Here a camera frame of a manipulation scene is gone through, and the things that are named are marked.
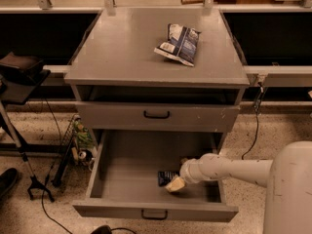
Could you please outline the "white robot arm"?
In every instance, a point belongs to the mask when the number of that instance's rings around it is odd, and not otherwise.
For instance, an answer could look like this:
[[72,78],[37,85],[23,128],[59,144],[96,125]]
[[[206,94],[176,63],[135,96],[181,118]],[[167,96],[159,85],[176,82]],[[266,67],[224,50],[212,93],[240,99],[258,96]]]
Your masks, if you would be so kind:
[[166,185],[178,192],[190,184],[233,177],[266,189],[263,234],[312,234],[312,142],[286,145],[272,160],[233,160],[207,153],[182,164]]

